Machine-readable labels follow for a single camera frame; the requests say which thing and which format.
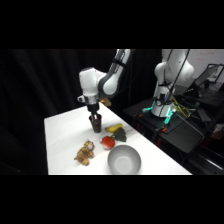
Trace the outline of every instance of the black stand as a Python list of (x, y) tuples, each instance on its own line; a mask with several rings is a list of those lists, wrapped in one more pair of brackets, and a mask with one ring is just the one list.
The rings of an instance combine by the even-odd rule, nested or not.
[[(155, 129), (161, 127), (164, 125), (164, 122), (166, 118), (158, 118), (154, 114), (152, 114), (151, 111), (146, 112), (143, 114), (142, 119), (145, 120), (146, 122), (150, 123)], [(179, 125), (181, 125), (184, 121), (179, 118), (176, 114), (174, 114), (171, 119), (169, 124), (166, 127), (166, 131), (164, 133), (168, 134), (171, 131), (173, 131), (175, 128), (177, 128)]]

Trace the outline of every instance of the green light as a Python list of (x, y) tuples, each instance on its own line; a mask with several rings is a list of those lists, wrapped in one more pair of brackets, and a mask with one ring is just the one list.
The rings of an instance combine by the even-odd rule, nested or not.
[(169, 122), (170, 122), (170, 118), (167, 117), (164, 123), (168, 124)]
[(143, 112), (145, 112), (145, 111), (150, 111), (150, 110), (152, 110), (152, 109), (153, 109), (154, 104), (155, 104), (155, 101), (153, 102), (152, 107), (149, 107), (149, 108), (143, 109), (142, 111), (143, 111)]
[(169, 111), (167, 113), (167, 118), (164, 122), (165, 124), (168, 124), (170, 122), (170, 119), (171, 119), (172, 115), (173, 115), (173, 112), (172, 112), (172, 110), (169, 109)]

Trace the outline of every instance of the yellow toy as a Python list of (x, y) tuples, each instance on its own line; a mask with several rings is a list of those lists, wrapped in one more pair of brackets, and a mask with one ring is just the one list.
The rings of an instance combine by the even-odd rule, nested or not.
[(106, 131), (107, 131), (107, 132), (114, 133), (114, 132), (116, 132), (119, 128), (122, 128), (122, 127), (123, 127), (122, 124), (117, 124), (117, 125), (115, 125), (115, 126), (113, 126), (113, 127), (106, 128)]
[(88, 166), (89, 160), (88, 158), (93, 158), (94, 153), (90, 150), (94, 149), (94, 144), (90, 142), (89, 140), (84, 144), (84, 147), (82, 147), (78, 153), (77, 157), (74, 160), (78, 160), (81, 164)]

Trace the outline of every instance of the toy food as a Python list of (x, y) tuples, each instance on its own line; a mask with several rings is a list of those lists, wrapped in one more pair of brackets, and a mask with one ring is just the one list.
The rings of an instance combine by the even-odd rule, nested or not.
[(123, 128), (118, 128), (111, 137), (116, 141), (127, 142), (126, 132)]
[(113, 138), (106, 136), (106, 137), (104, 137), (101, 140), (101, 144), (102, 144), (102, 146), (103, 146), (104, 149), (106, 149), (106, 150), (109, 149), (110, 150), (110, 149), (114, 148), (115, 141), (114, 141)]
[(117, 131), (119, 128), (122, 128), (122, 127), (123, 127), (122, 124), (117, 124), (117, 125), (115, 125), (115, 126), (106, 128), (106, 131), (107, 131), (107, 132), (114, 133), (115, 131)]

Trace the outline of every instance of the table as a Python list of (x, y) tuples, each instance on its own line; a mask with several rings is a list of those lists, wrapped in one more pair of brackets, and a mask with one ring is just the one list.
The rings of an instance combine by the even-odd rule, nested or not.
[[(49, 175), (111, 175), (107, 164), (109, 151), (103, 149), (100, 139), (112, 135), (105, 128), (117, 123), (123, 124), (127, 143), (116, 142), (116, 145), (130, 145), (141, 156), (138, 175), (191, 175), (103, 104), (100, 104), (99, 114), (103, 117), (100, 134), (92, 130), (87, 107), (44, 120)], [(87, 139), (95, 144), (95, 157), (86, 167), (74, 158)]]

